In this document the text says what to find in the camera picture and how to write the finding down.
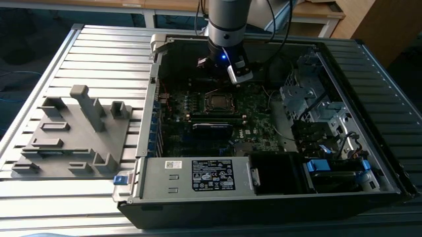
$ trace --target metal case frame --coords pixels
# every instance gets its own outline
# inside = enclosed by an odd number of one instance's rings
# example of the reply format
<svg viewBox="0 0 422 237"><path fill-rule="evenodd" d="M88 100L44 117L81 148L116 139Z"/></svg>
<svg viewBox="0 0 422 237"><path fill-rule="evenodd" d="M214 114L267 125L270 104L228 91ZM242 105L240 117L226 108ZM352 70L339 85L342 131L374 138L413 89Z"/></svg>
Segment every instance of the metal case frame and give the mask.
<svg viewBox="0 0 422 237"><path fill-rule="evenodd" d="M202 37L159 35L152 41L155 52L155 68L162 64L166 43L175 40L204 40ZM290 40L291 44L314 45L330 79L340 94L355 119L361 133L369 139L371 151L382 159L382 167L387 170L389 181L397 189L379 193L343 193L318 195L284 195L256 197L226 197L188 199L143 200L143 185L148 159L145 153L145 137L148 130L140 129L137 146L139 162L133 171L132 192L128 201L119 202L117 208L137 228L179 228L244 224L280 224L295 221L316 221L343 219L373 208L390 203L407 201L419 195L399 161L378 131L375 122L366 111L359 92L347 80L347 70L338 65L328 47L323 42L312 40Z"/></svg>

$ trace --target wooden cabinet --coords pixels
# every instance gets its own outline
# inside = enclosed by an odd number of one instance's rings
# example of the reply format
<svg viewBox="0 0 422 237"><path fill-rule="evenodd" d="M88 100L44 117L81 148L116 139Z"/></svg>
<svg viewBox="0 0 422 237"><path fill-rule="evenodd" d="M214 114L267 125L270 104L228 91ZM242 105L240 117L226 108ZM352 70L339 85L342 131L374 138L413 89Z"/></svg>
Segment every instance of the wooden cabinet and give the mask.
<svg viewBox="0 0 422 237"><path fill-rule="evenodd" d="M336 0L346 13L331 37L361 39L385 67L422 31L422 0Z"/></svg>

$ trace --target white label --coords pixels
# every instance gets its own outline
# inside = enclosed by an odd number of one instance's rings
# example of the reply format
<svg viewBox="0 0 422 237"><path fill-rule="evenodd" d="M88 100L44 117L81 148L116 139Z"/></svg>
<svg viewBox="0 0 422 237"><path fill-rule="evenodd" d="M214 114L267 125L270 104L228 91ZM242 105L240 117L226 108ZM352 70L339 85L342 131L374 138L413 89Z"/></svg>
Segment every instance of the white label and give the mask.
<svg viewBox="0 0 422 237"><path fill-rule="evenodd" d="M140 7L139 4L121 4L123 6Z"/></svg>
<svg viewBox="0 0 422 237"><path fill-rule="evenodd" d="M182 169L182 161L172 161L172 160L167 160L166 161L166 169Z"/></svg>

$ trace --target slotted aluminum surface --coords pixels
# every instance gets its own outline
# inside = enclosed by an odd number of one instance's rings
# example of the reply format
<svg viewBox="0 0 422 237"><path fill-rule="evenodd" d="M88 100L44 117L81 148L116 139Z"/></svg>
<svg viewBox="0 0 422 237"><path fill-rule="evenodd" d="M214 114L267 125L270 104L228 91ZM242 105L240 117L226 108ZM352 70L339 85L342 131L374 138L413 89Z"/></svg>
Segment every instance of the slotted aluminum surface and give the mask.
<svg viewBox="0 0 422 237"><path fill-rule="evenodd" d="M11 178L12 164L19 160L21 147L27 145L37 121L44 113L36 109L44 96L63 96L65 103L76 103L68 97L73 84L85 84L89 96L99 97L101 104L123 100L133 107L127 132L120 170L132 169L137 133L150 73L150 40L156 33L192 35L191 31L140 29L124 27L84 26L72 30L44 73L33 98L25 105L9 129L0 148L0 231L4 236L33 233L87 235L163 235L239 234L262 232L303 231L324 229L339 235L339 228L371 234L382 230L390 233L397 228L421 229L422 199L363 213L344 221L298 223L282 226L230 227L196 230L137 230L116 209L111 199L111 180L17 181ZM401 160L410 178L422 187L422 128L421 115L366 49L352 40L290 37L291 40L326 43L348 81L359 95L378 129L385 135L394 154Z"/></svg>

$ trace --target floor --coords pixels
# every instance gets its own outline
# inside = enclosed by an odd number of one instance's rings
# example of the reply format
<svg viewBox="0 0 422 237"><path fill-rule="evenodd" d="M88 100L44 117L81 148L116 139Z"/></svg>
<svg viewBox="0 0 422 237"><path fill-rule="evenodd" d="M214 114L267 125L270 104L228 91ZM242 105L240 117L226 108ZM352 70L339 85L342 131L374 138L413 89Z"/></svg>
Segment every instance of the floor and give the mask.
<svg viewBox="0 0 422 237"><path fill-rule="evenodd" d="M20 23L15 29L20 30L28 42L28 49L33 51L35 58L23 65L11 65L3 60L3 52L16 43L16 39L7 37L1 31L0 21L0 138L15 119L25 98L37 82L35 74L9 74L1 76L3 71L35 71L43 73L53 54L60 47L65 35L73 23L89 25L109 25L127 27L144 27L141 15L100 12L75 12L48 10L24 10L16 12L8 8L0 9L0 18L11 24ZM158 16L158 27L170 29L194 29L194 17ZM199 27L207 25L207 21L199 19ZM263 33L260 29L248 27L251 33ZM414 45L399 55L389 67L389 72L413 100L415 106L422 109L421 89L414 86L415 79L422 75L422 39L417 39Z"/></svg>

